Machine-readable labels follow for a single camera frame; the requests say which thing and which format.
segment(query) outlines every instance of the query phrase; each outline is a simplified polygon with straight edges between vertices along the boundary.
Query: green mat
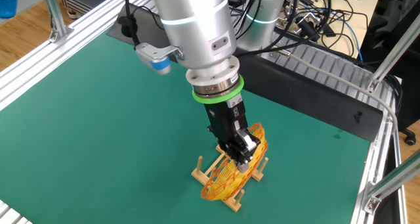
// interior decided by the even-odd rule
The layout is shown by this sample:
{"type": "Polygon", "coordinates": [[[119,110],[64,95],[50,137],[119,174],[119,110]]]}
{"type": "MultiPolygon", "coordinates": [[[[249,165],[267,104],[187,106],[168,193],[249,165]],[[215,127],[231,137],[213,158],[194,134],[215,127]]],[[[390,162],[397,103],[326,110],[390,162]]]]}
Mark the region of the green mat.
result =
{"type": "Polygon", "coordinates": [[[265,176],[238,213],[201,199],[191,171],[218,153],[185,71],[96,38],[0,112],[0,199],[35,224],[350,222],[369,143],[246,91],[265,176]]]}

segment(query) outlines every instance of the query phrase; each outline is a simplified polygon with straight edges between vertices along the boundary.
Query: metal bracket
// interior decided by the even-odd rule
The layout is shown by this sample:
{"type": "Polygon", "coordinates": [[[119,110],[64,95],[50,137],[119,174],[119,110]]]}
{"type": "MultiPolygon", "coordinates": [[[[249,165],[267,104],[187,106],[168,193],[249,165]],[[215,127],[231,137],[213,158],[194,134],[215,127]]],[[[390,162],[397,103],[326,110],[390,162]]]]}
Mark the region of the metal bracket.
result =
{"type": "Polygon", "coordinates": [[[149,43],[141,43],[136,46],[136,52],[144,58],[147,58],[147,60],[161,60],[171,53],[175,54],[179,58],[184,56],[179,47],[170,45],[164,48],[157,48],[149,43]]]}
{"type": "MultiPolygon", "coordinates": [[[[372,187],[374,187],[375,185],[372,182],[368,182],[366,184],[366,190],[371,190],[372,187]]],[[[375,214],[376,209],[379,206],[379,203],[381,203],[381,199],[376,198],[374,196],[369,197],[369,200],[367,201],[365,207],[364,207],[364,211],[367,212],[370,215],[375,214]]]]}
{"type": "Polygon", "coordinates": [[[399,189],[403,184],[420,173],[420,150],[411,155],[405,162],[392,170],[378,183],[366,184],[367,202],[364,211],[374,215],[379,203],[388,195],[399,189]]]}
{"type": "Polygon", "coordinates": [[[302,18],[302,20],[301,21],[299,21],[298,23],[296,23],[296,24],[299,24],[300,22],[302,22],[304,19],[306,19],[306,18],[309,18],[309,19],[312,19],[313,21],[314,21],[314,23],[315,24],[319,24],[320,22],[321,22],[321,19],[320,18],[318,18],[318,17],[316,17],[312,12],[310,12],[310,13],[307,13],[307,14],[305,14],[304,15],[304,17],[302,18]]]}
{"type": "Polygon", "coordinates": [[[60,6],[57,0],[44,0],[47,6],[48,14],[51,19],[52,32],[49,38],[51,43],[56,43],[62,38],[66,37],[73,29],[64,24],[63,16],[61,15],[60,6]]]}

